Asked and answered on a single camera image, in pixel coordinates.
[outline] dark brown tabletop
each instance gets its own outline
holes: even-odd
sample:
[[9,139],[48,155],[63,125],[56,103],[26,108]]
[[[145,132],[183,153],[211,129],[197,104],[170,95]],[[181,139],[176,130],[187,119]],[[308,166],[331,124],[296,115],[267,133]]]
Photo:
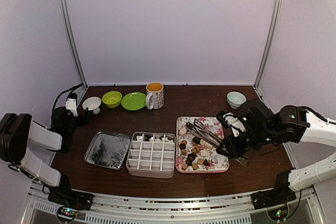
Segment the dark brown tabletop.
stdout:
[[[118,90],[145,93],[145,86],[90,87],[85,98],[102,97],[106,92]],[[127,111],[122,106],[103,108],[90,119],[90,125],[77,128],[69,153],[57,153],[53,168],[68,175],[73,189],[100,194],[154,198],[192,198],[244,193],[273,187],[276,175],[292,169],[286,151],[260,156],[272,150],[265,146],[260,151],[248,152],[251,162],[243,167],[230,160],[225,173],[182,174],[175,170],[170,179],[132,176],[126,165],[111,170],[84,162],[84,154],[99,130],[132,135],[136,131],[176,134],[176,119],[180,116],[216,116],[220,110],[233,111],[226,102],[226,94],[239,91],[246,98],[257,95],[252,87],[241,86],[165,86],[164,107],[159,110]]]

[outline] floral tray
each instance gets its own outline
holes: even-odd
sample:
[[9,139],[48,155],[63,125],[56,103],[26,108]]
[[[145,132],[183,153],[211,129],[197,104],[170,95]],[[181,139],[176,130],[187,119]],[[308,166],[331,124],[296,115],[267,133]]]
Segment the floral tray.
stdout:
[[182,170],[182,166],[185,164],[185,160],[187,156],[183,156],[180,150],[180,143],[182,140],[187,141],[186,150],[187,155],[191,153],[191,149],[194,147],[194,143],[192,142],[193,135],[187,131],[186,134],[181,135],[180,130],[185,128],[187,122],[194,123],[195,119],[199,119],[205,126],[212,131],[214,134],[219,136],[220,138],[224,138],[223,128],[221,124],[217,121],[216,118],[199,118],[199,117],[190,117],[190,116],[182,116],[176,121],[176,161],[175,166],[176,169],[181,173],[223,173],[229,169],[229,160],[227,157],[223,155],[219,155],[216,153],[216,148],[208,147],[206,145],[200,145],[202,150],[208,151],[208,156],[200,157],[197,155],[197,162],[199,158],[206,158],[209,162],[209,166],[199,165],[197,170],[193,170],[191,166],[188,166],[186,170]]

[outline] metal tongs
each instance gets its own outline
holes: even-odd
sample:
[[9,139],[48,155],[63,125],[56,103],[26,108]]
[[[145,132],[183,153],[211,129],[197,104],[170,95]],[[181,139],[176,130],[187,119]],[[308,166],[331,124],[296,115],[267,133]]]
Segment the metal tongs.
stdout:
[[[186,128],[190,131],[194,136],[197,136],[215,148],[218,148],[222,139],[219,138],[216,134],[210,131],[199,119],[194,120],[194,124],[187,123]],[[249,163],[249,159],[245,156],[235,158],[235,161],[239,162],[243,166],[247,166]]]

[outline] lime green bowl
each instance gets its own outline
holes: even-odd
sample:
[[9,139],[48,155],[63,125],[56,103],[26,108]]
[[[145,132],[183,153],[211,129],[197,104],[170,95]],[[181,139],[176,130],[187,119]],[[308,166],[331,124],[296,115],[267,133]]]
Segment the lime green bowl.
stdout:
[[122,94],[118,91],[111,91],[106,93],[102,101],[108,108],[116,108],[121,103]]

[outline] patterned mug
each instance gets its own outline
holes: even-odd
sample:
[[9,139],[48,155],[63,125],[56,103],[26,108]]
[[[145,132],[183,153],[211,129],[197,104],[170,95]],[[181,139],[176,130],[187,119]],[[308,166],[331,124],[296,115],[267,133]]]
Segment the patterned mug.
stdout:
[[152,82],[146,86],[147,97],[146,107],[149,110],[160,109],[163,107],[163,84],[159,82]]

